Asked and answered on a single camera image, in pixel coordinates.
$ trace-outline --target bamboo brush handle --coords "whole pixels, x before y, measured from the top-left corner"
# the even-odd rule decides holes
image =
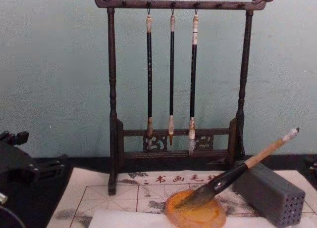
[[[284,145],[285,143],[293,139],[297,135],[298,131],[299,131],[299,128],[293,129],[289,134],[271,143],[268,147],[263,149],[259,154],[252,156],[251,158],[246,160],[244,163],[247,165],[249,169],[252,168],[256,164],[258,164],[260,161],[262,161],[264,158],[266,158],[268,155],[271,155],[273,152],[279,149],[282,145]]]

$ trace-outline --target light blue wall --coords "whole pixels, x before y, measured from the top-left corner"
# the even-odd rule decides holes
[[[109,156],[106,10],[93,0],[1,0],[0,12],[0,130],[28,130],[29,142],[21,148],[34,157]],[[276,153],[316,153],[316,12],[313,0],[275,0],[255,12],[247,154],[297,126],[300,135]],[[169,113],[170,10],[151,14],[154,128],[163,129]],[[193,14],[175,11],[177,128],[189,123]],[[198,14],[196,126],[228,127],[237,109],[245,12]],[[145,129],[146,10],[118,9],[115,17],[118,116],[126,129]],[[175,149],[186,142],[176,139]],[[219,140],[216,148],[225,143]],[[141,145],[129,140],[126,150]]]

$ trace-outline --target table surface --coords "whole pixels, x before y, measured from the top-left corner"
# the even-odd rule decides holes
[[[262,161],[272,170],[297,170],[305,179],[317,189],[317,180],[305,164],[305,158],[315,155],[272,155]],[[52,158],[37,159],[44,162]],[[109,173],[109,158],[69,158],[65,174],[58,179],[40,182],[35,185],[22,186],[10,184],[1,188],[9,196],[6,206],[14,211],[27,227],[44,228],[48,225],[69,181],[73,167],[89,169],[102,173]],[[219,164],[211,164],[207,159],[195,161],[192,158],[179,161],[173,158],[129,160],[123,173],[135,171],[178,171],[178,170],[225,170]]]

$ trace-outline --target wooden rack post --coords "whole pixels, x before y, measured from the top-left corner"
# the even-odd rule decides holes
[[[116,8],[141,8],[147,9],[208,9],[208,10],[244,10],[246,12],[243,54],[240,73],[240,90],[238,109],[234,119],[229,123],[229,128],[196,129],[196,149],[192,157],[208,157],[210,159],[225,159],[225,163],[233,165],[235,161],[245,155],[243,146],[244,127],[244,98],[248,75],[250,54],[252,17],[255,10],[263,10],[267,2],[273,0],[252,0],[249,2],[237,1],[180,1],[180,0],[95,0],[97,7],[106,8],[108,15],[108,64],[110,85],[110,160],[111,170],[108,181],[108,193],[116,193],[117,175],[124,166],[124,159],[138,158],[166,158],[188,157],[188,150],[168,151],[168,129],[154,130],[152,146],[147,147],[146,130],[125,130],[123,123],[117,118],[116,112],[116,58],[115,58],[115,30],[114,12]],[[188,129],[175,129],[174,136],[187,136]],[[228,135],[228,147],[223,150],[213,150],[213,136]],[[125,152],[124,137],[143,137],[143,152]]]

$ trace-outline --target large calligraphy brush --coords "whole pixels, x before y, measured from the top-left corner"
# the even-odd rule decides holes
[[[260,161],[279,149],[282,145],[293,139],[299,132],[299,128],[292,129],[290,133],[281,137],[277,141],[271,143],[264,148],[259,154],[252,156],[241,165],[238,165],[219,176],[213,178],[209,183],[196,189],[191,195],[186,197],[175,208],[189,208],[195,209],[209,201],[211,201],[217,194],[224,191],[236,179],[238,179],[245,171],[257,165]]]
[[[174,119],[173,119],[173,96],[174,96],[174,29],[175,29],[175,16],[174,9],[170,17],[170,82],[169,82],[169,125],[168,135],[169,144],[173,144],[174,135]]]
[[[189,155],[192,155],[195,149],[195,80],[196,80],[196,56],[197,56],[197,36],[198,36],[198,15],[195,10],[193,20],[193,44],[192,44],[192,66],[190,82],[190,124],[189,124]]]
[[[150,8],[148,7],[147,15],[147,53],[148,53],[148,150],[151,149],[153,136],[153,120],[152,120],[152,18],[150,15]]]

